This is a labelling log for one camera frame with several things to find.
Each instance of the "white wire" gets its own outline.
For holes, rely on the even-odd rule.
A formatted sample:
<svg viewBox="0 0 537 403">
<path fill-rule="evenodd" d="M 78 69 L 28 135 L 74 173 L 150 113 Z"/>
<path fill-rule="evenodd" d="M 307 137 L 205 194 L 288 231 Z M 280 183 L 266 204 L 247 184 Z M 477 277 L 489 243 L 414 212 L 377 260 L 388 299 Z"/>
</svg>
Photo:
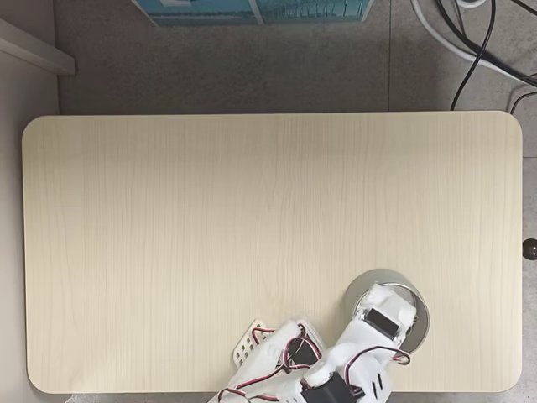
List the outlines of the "white wire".
<svg viewBox="0 0 537 403">
<path fill-rule="evenodd" d="M 456 0 L 457 3 L 459 3 L 459 6 L 464 8 L 477 8 L 484 4 L 487 0 L 473 0 L 469 2 L 465 2 L 464 0 Z"/>
<path fill-rule="evenodd" d="M 449 51 L 453 52 L 457 56 L 461 57 L 464 60 L 468 60 L 473 62 L 476 59 L 475 55 L 472 55 L 471 53 L 467 53 L 466 51 L 462 50 L 461 48 L 458 48 L 453 43 L 451 43 L 449 40 L 444 38 L 442 35 L 440 35 L 435 29 L 429 24 L 427 19 L 425 18 L 425 15 L 421 11 L 420 2 L 419 0 L 410 0 L 412 2 L 412 7 L 414 9 L 414 12 L 416 13 L 416 16 L 418 17 L 418 20 L 421 22 L 423 27 L 429 32 L 430 36 L 432 36 L 434 39 L 436 39 L 442 46 L 447 48 Z M 479 65 L 482 65 L 483 67 L 487 67 L 488 69 L 494 70 L 500 74 L 503 74 L 504 76 L 507 76 L 509 78 L 512 78 L 513 80 L 516 80 L 518 82 L 523 82 L 519 80 L 518 78 L 511 76 L 508 72 L 503 71 L 496 65 L 490 63 L 486 60 L 479 60 Z"/>
</svg>

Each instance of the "light wood tabletop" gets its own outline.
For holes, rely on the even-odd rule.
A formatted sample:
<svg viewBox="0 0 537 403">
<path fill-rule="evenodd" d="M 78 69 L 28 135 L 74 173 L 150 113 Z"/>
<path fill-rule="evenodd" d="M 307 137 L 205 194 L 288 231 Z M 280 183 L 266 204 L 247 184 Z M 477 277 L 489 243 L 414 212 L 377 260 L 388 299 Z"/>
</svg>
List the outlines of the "light wood tabletop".
<svg viewBox="0 0 537 403">
<path fill-rule="evenodd" d="M 23 197 L 42 391 L 219 390 L 254 319 L 307 317 L 330 345 L 346 288 L 375 268 L 430 311 L 397 390 L 519 378 L 522 136 L 506 113 L 40 118 Z"/>
</svg>

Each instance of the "cable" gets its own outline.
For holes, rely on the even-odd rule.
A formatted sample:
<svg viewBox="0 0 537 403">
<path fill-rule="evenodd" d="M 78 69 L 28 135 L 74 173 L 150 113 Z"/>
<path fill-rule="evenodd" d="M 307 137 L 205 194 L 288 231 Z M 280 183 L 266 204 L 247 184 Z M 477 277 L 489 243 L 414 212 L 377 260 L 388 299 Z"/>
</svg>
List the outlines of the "cable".
<svg viewBox="0 0 537 403">
<path fill-rule="evenodd" d="M 254 327 L 252 329 L 252 338 L 253 338 L 253 341 L 256 343 L 256 344 L 259 344 L 259 339 L 258 337 L 256 336 L 255 332 L 261 332 L 261 333 L 272 333 L 274 332 L 274 329 L 266 329 L 264 327 Z"/>
<path fill-rule="evenodd" d="M 521 2 L 520 0 L 511 0 L 513 3 L 515 3 L 517 6 L 523 8 L 528 13 L 532 13 L 534 16 L 537 17 L 537 10 L 534 8 L 531 8 L 528 4 Z"/>
<path fill-rule="evenodd" d="M 270 374 L 265 375 L 265 376 L 260 376 L 259 378 L 247 380 L 246 382 L 242 382 L 241 384 L 237 385 L 237 387 L 235 389 L 242 389 L 242 388 L 245 388 L 246 386 L 257 384 L 258 382 L 263 382 L 264 380 L 267 380 L 267 379 L 272 378 L 273 376 L 275 376 L 283 368 L 284 368 L 284 366 L 280 365 L 277 369 L 275 369 Z"/>
<path fill-rule="evenodd" d="M 461 57 L 464 60 L 468 60 L 473 62 L 476 59 L 475 55 L 472 55 L 470 53 L 467 53 L 466 51 L 462 50 L 461 48 L 455 46 L 452 42 L 444 38 L 442 35 L 440 35 L 430 24 L 429 21 L 425 18 L 425 15 L 421 11 L 420 2 L 419 0 L 410 0 L 412 2 L 412 8 L 414 9 L 414 12 L 416 14 L 416 17 L 418 17 L 418 20 L 421 22 L 421 25 L 425 28 L 427 32 L 429 32 L 430 36 L 432 36 L 438 43 L 440 43 L 442 46 L 444 46 L 446 49 L 448 49 L 450 52 L 454 53 L 455 55 Z M 483 67 L 487 67 L 490 70 L 494 70 L 497 73 L 503 74 L 504 76 L 507 76 L 509 78 L 512 78 L 514 80 L 522 82 L 519 78 L 512 76 L 507 71 L 502 70 L 501 68 L 497 67 L 493 63 L 490 63 L 486 60 L 479 60 L 479 65 L 482 65 Z"/>
<path fill-rule="evenodd" d="M 292 370 L 292 369 L 300 369 L 300 368 L 309 368 L 310 366 L 307 365 L 307 364 L 295 364 L 295 365 L 289 365 L 289 361 L 295 356 L 295 354 L 297 354 L 301 348 L 304 347 L 304 344 L 306 343 L 306 341 L 304 339 L 302 339 L 300 341 L 300 345 L 299 347 L 289 356 L 289 349 L 291 348 L 291 345 L 292 343 L 295 341 L 296 339 L 293 339 L 290 343 L 289 343 L 289 346 L 285 348 L 285 350 L 283 351 L 283 359 L 284 359 L 284 365 L 285 367 L 287 367 L 289 370 Z"/>
<path fill-rule="evenodd" d="M 518 97 L 517 100 L 514 102 L 513 107 L 511 107 L 511 112 L 510 113 L 514 114 L 514 110 L 517 108 L 517 106 L 519 105 L 520 101 L 522 101 L 524 98 L 532 97 L 533 95 L 537 95 L 537 91 L 528 92 L 527 94 L 524 94 L 524 95 L 521 95 L 520 97 Z"/>
<path fill-rule="evenodd" d="M 399 362 L 398 361 L 399 365 L 408 365 L 408 364 L 410 364 L 410 354 L 408 354 L 405 351 L 400 350 L 398 348 L 391 348 L 391 347 L 384 347 L 384 346 L 375 346 L 375 347 L 371 347 L 371 348 L 366 348 L 365 350 L 361 351 L 360 353 L 358 353 L 354 357 L 352 357 L 351 360 L 345 365 L 345 369 L 344 369 L 343 374 L 344 374 L 345 383 L 347 385 L 351 386 L 350 382 L 349 382 L 349 370 L 351 369 L 351 366 L 356 362 L 356 360 L 359 359 L 360 357 L 362 357 L 365 353 L 369 353 L 369 352 L 371 352 L 373 350 L 379 350 L 379 349 L 380 350 L 393 351 L 393 352 L 395 352 L 395 353 L 407 358 L 407 360 L 405 362 Z"/>
<path fill-rule="evenodd" d="M 461 32 L 466 35 L 467 32 L 464 29 L 464 21 L 462 21 L 462 13 L 461 13 L 461 6 L 459 6 L 459 2 L 457 0 L 451 0 L 453 3 L 453 8 L 455 9 L 456 19 L 459 21 L 459 25 L 461 26 Z"/>
<path fill-rule="evenodd" d="M 475 44 L 474 42 L 469 40 L 469 38 L 467 38 L 465 35 L 462 34 L 461 31 L 459 31 L 459 29 L 455 26 L 455 24 L 451 20 L 450 16 L 447 14 L 447 11 L 444 8 L 444 5 L 442 4 L 441 0 L 435 0 L 435 2 L 436 2 L 436 6 L 438 8 L 438 11 L 441 14 L 441 17 L 444 19 L 444 21 L 446 22 L 446 24 L 450 28 L 451 32 L 453 32 L 453 34 L 455 34 L 456 37 L 464 45 L 466 45 L 471 51 L 473 51 L 476 54 L 478 54 L 481 51 L 481 46 L 479 44 Z M 496 67 L 500 68 L 501 70 L 509 73 L 514 78 L 516 78 L 516 79 L 518 79 L 518 80 L 520 80 L 522 82 L 525 82 L 526 84 L 530 84 L 531 86 L 537 86 L 537 81 L 536 80 L 534 80 L 533 78 L 528 77 L 528 76 L 520 73 L 519 71 L 516 71 L 513 67 L 511 67 L 510 65 L 505 64 L 498 57 L 496 57 L 495 55 L 491 54 L 487 50 L 485 50 L 483 52 L 482 58 L 484 60 L 487 60 L 488 62 L 492 63 Z"/>
<path fill-rule="evenodd" d="M 277 397 L 269 396 L 269 395 L 255 395 L 254 397 L 251 397 L 250 399 L 262 399 L 266 401 L 279 401 Z"/>
<path fill-rule="evenodd" d="M 220 392 L 218 392 L 217 399 L 218 399 L 219 402 L 220 402 L 220 400 L 222 400 L 222 395 L 224 394 L 224 392 L 229 392 L 229 393 L 233 393 L 235 395 L 242 396 L 246 400 L 250 401 L 246 397 L 246 392 L 243 392 L 242 390 L 233 389 L 233 388 L 224 388 Z"/>
<path fill-rule="evenodd" d="M 479 60 L 483 57 L 483 54 L 485 53 L 485 48 L 487 48 L 488 41 L 490 40 L 490 36 L 493 34 L 493 28 L 494 28 L 494 21 L 496 20 L 496 0 L 490 0 L 490 22 L 488 23 L 488 29 L 487 34 L 485 35 L 485 39 L 483 40 L 483 44 L 481 45 L 481 50 L 477 54 L 476 59 L 473 61 L 472 65 L 470 66 L 470 69 L 468 70 L 466 76 L 462 80 L 461 85 L 456 90 L 456 94 L 453 97 L 453 102 L 451 103 L 451 110 L 455 110 L 455 106 L 457 101 L 459 100 L 459 97 L 461 96 L 462 90 L 470 80 L 470 77 L 472 76 L 472 73 L 476 70 L 477 64 L 479 63 Z"/>
<path fill-rule="evenodd" d="M 477 8 L 484 4 L 487 0 L 473 0 L 466 2 L 465 0 L 456 0 L 457 4 L 463 8 Z"/>
</svg>

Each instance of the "white robotic arm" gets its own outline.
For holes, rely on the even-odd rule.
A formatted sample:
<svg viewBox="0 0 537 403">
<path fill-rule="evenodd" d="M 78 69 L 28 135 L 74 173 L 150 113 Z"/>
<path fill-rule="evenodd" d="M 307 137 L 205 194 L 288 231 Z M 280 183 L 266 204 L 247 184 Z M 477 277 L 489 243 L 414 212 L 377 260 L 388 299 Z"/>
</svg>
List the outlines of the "white robotic arm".
<svg viewBox="0 0 537 403">
<path fill-rule="evenodd" d="M 409 363 L 399 348 L 415 317 L 416 308 L 395 290 L 374 285 L 331 348 L 307 321 L 289 320 L 246 353 L 211 403 L 385 403 L 392 392 L 386 368 Z"/>
</svg>

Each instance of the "red wire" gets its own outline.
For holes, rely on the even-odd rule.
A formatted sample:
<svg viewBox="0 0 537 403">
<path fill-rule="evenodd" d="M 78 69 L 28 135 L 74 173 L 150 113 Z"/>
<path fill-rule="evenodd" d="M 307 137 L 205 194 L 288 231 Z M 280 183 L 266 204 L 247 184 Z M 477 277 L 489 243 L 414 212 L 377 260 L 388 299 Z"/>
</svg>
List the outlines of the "red wire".
<svg viewBox="0 0 537 403">
<path fill-rule="evenodd" d="M 224 392 L 234 393 L 235 395 L 246 397 L 246 393 L 243 392 L 242 390 L 237 390 L 237 389 L 232 389 L 232 388 L 224 388 L 220 392 L 218 392 L 218 401 L 220 401 L 222 399 L 222 395 L 224 394 Z"/>
<path fill-rule="evenodd" d="M 290 365 L 289 367 L 287 367 L 289 369 L 303 369 L 303 368 L 311 368 L 308 364 L 298 364 L 298 365 Z"/>
<path fill-rule="evenodd" d="M 313 350 L 313 353 L 315 354 L 317 359 L 320 359 L 322 357 L 321 351 L 319 350 L 317 345 L 311 341 L 310 338 L 308 338 L 308 337 L 292 338 L 291 340 L 289 340 L 289 342 L 287 343 L 287 345 L 285 346 L 285 349 L 283 351 L 284 365 L 285 366 L 287 366 L 290 369 L 295 369 L 295 368 L 292 368 L 291 366 L 289 366 L 289 347 L 291 347 L 291 344 L 294 343 L 297 340 L 301 340 L 303 343 L 307 343 L 310 346 L 310 348 Z"/>
<path fill-rule="evenodd" d="M 267 380 L 268 378 L 272 378 L 273 376 L 275 376 L 280 370 L 283 369 L 283 365 L 280 365 L 277 369 L 275 369 L 273 372 L 271 372 L 270 374 L 268 375 L 265 375 L 265 376 L 261 376 L 259 378 L 256 378 L 256 379 L 252 379 L 252 380 L 247 380 L 246 382 L 242 382 L 241 384 L 237 385 L 237 387 L 235 389 L 242 389 L 246 386 L 249 386 L 249 385 L 253 385 L 253 384 L 257 384 L 258 382 L 263 382 L 264 380 Z"/>
<path fill-rule="evenodd" d="M 266 401 L 279 401 L 277 397 L 269 396 L 269 395 L 257 395 L 257 396 L 252 397 L 251 399 L 263 399 Z"/>
<path fill-rule="evenodd" d="M 375 347 L 370 347 L 370 348 L 366 348 L 365 350 L 361 351 L 360 353 L 356 354 L 354 357 L 351 358 L 351 360 L 345 365 L 345 370 L 344 370 L 344 375 L 345 375 L 345 383 L 347 385 L 349 385 L 349 370 L 351 369 L 351 366 L 356 362 L 357 359 L 359 359 L 363 354 L 365 353 L 369 353 L 370 351 L 373 351 L 373 350 L 377 350 L 377 349 L 381 349 L 381 350 L 388 350 L 388 351 L 393 351 L 395 353 L 399 353 L 400 355 L 404 356 L 405 358 L 407 358 L 407 361 L 405 363 L 400 363 L 398 360 L 398 364 L 400 365 L 408 365 L 410 364 L 410 355 L 406 352 L 404 352 L 403 350 L 399 350 L 398 348 L 391 348 L 391 347 L 384 347 L 384 346 L 375 346 Z"/>
</svg>

